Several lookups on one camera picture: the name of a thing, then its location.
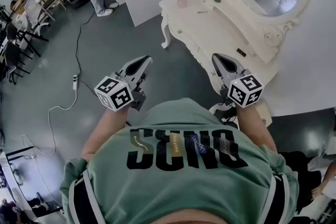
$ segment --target white sneaker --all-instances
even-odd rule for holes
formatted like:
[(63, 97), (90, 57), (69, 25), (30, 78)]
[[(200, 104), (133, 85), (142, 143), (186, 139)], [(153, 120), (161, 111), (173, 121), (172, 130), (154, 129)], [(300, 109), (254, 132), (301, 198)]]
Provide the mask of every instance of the white sneaker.
[(106, 8), (106, 9), (103, 9), (101, 12), (97, 13), (97, 17), (108, 16), (108, 15), (110, 15), (112, 12), (113, 12), (112, 9), (110, 9), (110, 8)]
[(116, 8), (119, 6), (119, 3), (118, 2), (114, 2), (114, 3), (111, 3), (109, 8)]
[(42, 203), (41, 205), (42, 205), (44, 208), (46, 208), (47, 210), (50, 209), (50, 207), (48, 206), (48, 204), (47, 204), (46, 202)]

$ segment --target white ornate vanity table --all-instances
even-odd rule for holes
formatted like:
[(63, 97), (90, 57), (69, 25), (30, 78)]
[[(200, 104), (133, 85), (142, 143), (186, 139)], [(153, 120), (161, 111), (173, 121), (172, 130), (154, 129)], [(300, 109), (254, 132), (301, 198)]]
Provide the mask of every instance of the white ornate vanity table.
[(185, 43), (218, 94), (222, 82), (212, 64), (214, 53), (236, 58), (266, 85), (278, 72), (278, 52), (286, 33), (299, 23), (308, 1), (297, 0), (290, 11), (268, 16), (255, 0), (187, 0), (186, 8), (180, 8), (177, 0), (163, 0), (162, 47), (170, 44), (170, 33)]

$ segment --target shirt sleeve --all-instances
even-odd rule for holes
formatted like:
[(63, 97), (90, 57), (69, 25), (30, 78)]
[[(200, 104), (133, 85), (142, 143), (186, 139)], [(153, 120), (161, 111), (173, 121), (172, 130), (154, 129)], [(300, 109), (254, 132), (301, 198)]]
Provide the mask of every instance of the shirt sleeve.
[(282, 155), (270, 151), (265, 145), (261, 146), (260, 148), (266, 153), (269, 166), (272, 168), (272, 170), (277, 173), (283, 173), (287, 176), (290, 198), (287, 217), (285, 218), (284, 223), (288, 223), (295, 215), (296, 204), (299, 197), (298, 173), (292, 171), (292, 169), (286, 165), (285, 158)]
[(69, 209), (70, 185), (87, 169), (87, 164), (87, 161), (82, 158), (72, 159), (65, 164), (64, 179), (60, 186), (60, 191), (62, 193), (63, 210), (67, 218), (67, 223), (74, 222)]

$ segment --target black chair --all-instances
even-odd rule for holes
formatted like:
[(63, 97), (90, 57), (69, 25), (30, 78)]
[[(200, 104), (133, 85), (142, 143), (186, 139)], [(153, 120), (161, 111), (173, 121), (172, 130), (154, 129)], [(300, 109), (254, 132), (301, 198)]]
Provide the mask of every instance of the black chair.
[(16, 85), (15, 79), (14, 79), (14, 75), (17, 75), (18, 77), (23, 78), (23, 76), (21, 76), (20, 74), (15, 72), (15, 69), (21, 70), (24, 73), (30, 74), (30, 72), (22, 69), (18, 64), (22, 63), (23, 65), (25, 63), (23, 63), (20, 60), (20, 54), (21, 54), (21, 50), (17, 45), (14, 45), (11, 42), (8, 42), (4, 55), (5, 55), (5, 61), (6, 61), (6, 65), (8, 68), (8, 72), (9, 72), (9, 82), (12, 82), (13, 80), (13, 84)]
[(10, 42), (14, 42), (16, 40), (22, 41), (23, 39), (27, 42), (28, 44), (28, 50), (30, 50), (31, 53), (35, 53), (38, 57), (41, 57), (41, 55), (38, 53), (38, 51), (32, 46), (31, 42), (26, 38), (26, 35), (30, 35), (32, 37), (35, 37), (39, 40), (43, 40), (48, 42), (49, 40), (44, 38), (44, 37), (40, 37), (37, 36), (33, 33), (30, 33), (28, 31), (22, 31), (22, 30), (18, 30), (15, 25), (13, 25), (13, 23), (9, 23), (7, 26), (7, 39)]
[(1, 24), (0, 24), (0, 45), (5, 40), (6, 36), (7, 36), (7, 32), (6, 30), (1, 28)]
[(3, 63), (3, 62), (0, 62), (0, 81), (3, 81), (3, 79), (6, 77), (7, 71), (8, 71), (8, 68), (7, 68), (6, 64)]

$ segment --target black cable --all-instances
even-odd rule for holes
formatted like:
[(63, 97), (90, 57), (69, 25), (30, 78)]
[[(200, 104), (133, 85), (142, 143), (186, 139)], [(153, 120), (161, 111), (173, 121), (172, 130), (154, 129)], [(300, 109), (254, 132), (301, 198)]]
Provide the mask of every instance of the black cable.
[(223, 98), (223, 102), (219, 105), (223, 105), (225, 103), (226, 99), (228, 99), (228, 97)]
[(83, 82), (83, 83), (85, 84), (85, 86), (88, 87), (89, 90), (92, 92), (92, 94), (93, 94), (95, 97), (98, 98), (98, 96), (97, 96), (97, 95), (95, 94), (95, 92), (90, 88), (90, 86), (88, 86), (88, 85), (87, 85), (84, 81), (82, 81), (81, 79), (80, 79), (79, 81)]
[[(78, 79), (79, 79), (79, 81), (83, 82), (83, 83), (85, 84), (85, 86), (88, 87), (89, 90), (92, 92), (92, 94), (93, 94), (95, 97), (98, 98), (98, 96), (95, 94), (95, 92), (94, 92), (94, 91), (93, 91), (93, 90), (92, 90), (92, 89), (91, 89), (91, 88), (90, 88), (84, 81), (82, 81), (82, 80), (80, 79), (80, 75), (82, 74), (82, 68), (81, 68), (81, 66), (80, 66), (80, 62), (79, 62), (79, 59), (78, 59), (78, 56), (77, 56), (77, 52), (78, 52), (78, 41), (79, 41), (80, 34), (82, 33), (82, 26), (83, 26), (83, 25), (86, 25), (86, 24), (88, 24), (88, 23), (90, 22), (90, 20), (91, 20), (91, 18), (93, 17), (94, 13), (95, 13), (95, 10), (93, 10), (92, 15), (91, 15), (90, 18), (87, 20), (87, 22), (84, 23), (84, 24), (81, 24), (80, 27), (79, 27), (79, 34), (78, 34), (78, 37), (77, 37), (76, 54), (75, 54), (75, 56), (76, 56), (76, 60), (77, 60), (78, 68), (79, 68), (79, 74), (78, 74)], [(128, 121), (126, 121), (126, 124), (127, 124), (128, 126), (132, 126)]]
[(86, 25), (86, 24), (88, 24), (88, 23), (90, 22), (90, 20), (91, 20), (91, 18), (93, 17), (94, 13), (95, 13), (95, 10), (93, 10), (93, 13), (92, 13), (91, 17), (88, 19), (88, 21), (87, 21), (86, 23), (84, 23), (84, 24), (81, 24), (80, 27), (79, 27), (79, 34), (78, 34), (78, 37), (77, 37), (76, 54), (75, 54), (75, 56), (76, 56), (76, 60), (77, 60), (77, 64), (78, 64), (78, 68), (79, 68), (79, 74), (78, 74), (78, 77), (80, 77), (80, 75), (82, 74), (82, 68), (80, 67), (80, 62), (79, 62), (79, 59), (78, 59), (78, 56), (77, 56), (77, 52), (78, 52), (78, 41), (79, 41), (80, 34), (82, 33), (82, 26), (83, 26), (83, 25)]

